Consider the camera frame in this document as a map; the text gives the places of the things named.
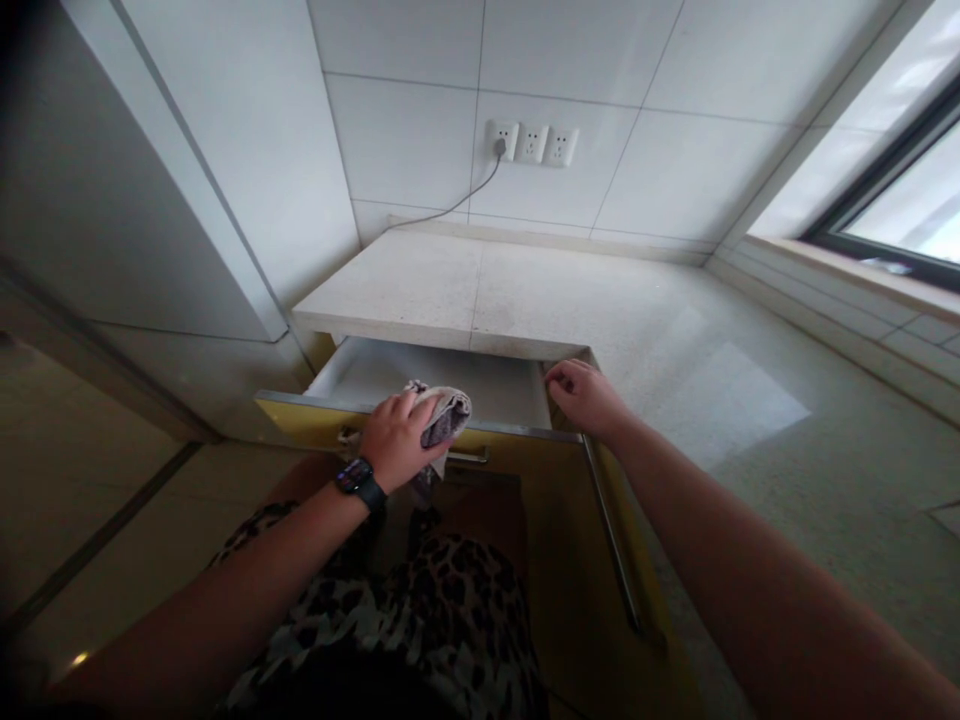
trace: window sill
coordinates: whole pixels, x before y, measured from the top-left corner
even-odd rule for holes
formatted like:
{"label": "window sill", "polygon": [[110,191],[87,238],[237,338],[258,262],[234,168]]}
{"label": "window sill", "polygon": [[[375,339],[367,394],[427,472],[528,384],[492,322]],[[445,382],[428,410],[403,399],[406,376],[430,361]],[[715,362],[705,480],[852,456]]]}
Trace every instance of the window sill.
{"label": "window sill", "polygon": [[906,307],[960,325],[960,295],[942,288],[911,280],[902,275],[892,275],[883,270],[861,265],[852,258],[832,253],[829,250],[780,238],[747,235],[743,242],[777,252],[804,265],[840,278],[864,290],[884,295]]}

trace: countertop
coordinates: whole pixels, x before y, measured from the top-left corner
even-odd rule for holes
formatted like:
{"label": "countertop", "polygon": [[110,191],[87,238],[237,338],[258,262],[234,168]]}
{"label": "countertop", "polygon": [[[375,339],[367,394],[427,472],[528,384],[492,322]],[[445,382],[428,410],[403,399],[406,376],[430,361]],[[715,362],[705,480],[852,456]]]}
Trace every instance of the countertop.
{"label": "countertop", "polygon": [[[923,512],[960,498],[960,433],[706,271],[393,230],[294,315],[511,357],[591,351],[638,415],[960,681],[960,542]],[[745,712],[655,556],[707,706]]]}

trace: hand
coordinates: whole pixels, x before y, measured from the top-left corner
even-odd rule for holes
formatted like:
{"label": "hand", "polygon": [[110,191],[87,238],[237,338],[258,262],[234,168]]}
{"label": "hand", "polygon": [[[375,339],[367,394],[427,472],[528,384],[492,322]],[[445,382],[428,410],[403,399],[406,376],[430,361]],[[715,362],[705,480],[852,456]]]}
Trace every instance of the hand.
{"label": "hand", "polygon": [[377,485],[388,495],[453,445],[450,440],[428,449],[420,447],[420,436],[439,398],[413,407],[416,399],[417,394],[408,391],[377,405],[360,441],[360,456],[373,467]]}
{"label": "hand", "polygon": [[610,381],[582,360],[563,360],[546,377],[550,396],[577,427],[605,445],[636,422]]}

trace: forearm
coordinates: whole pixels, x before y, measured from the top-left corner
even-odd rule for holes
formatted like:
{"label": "forearm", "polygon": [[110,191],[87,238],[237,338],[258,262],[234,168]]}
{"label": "forearm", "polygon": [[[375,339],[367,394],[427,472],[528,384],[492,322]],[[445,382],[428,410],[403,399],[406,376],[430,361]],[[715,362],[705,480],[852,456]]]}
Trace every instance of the forearm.
{"label": "forearm", "polygon": [[94,653],[52,697],[93,702],[120,717],[179,716],[208,705],[367,514],[359,498],[326,485]]}
{"label": "forearm", "polygon": [[637,421],[610,440],[711,635],[756,708],[955,717],[960,694],[731,492]]}

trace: window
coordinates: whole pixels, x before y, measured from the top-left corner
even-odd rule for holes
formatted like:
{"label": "window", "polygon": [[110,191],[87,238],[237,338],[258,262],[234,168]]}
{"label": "window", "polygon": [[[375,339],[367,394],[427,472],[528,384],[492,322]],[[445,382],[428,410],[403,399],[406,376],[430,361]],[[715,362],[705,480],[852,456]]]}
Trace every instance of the window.
{"label": "window", "polygon": [[960,77],[801,239],[960,292]]}

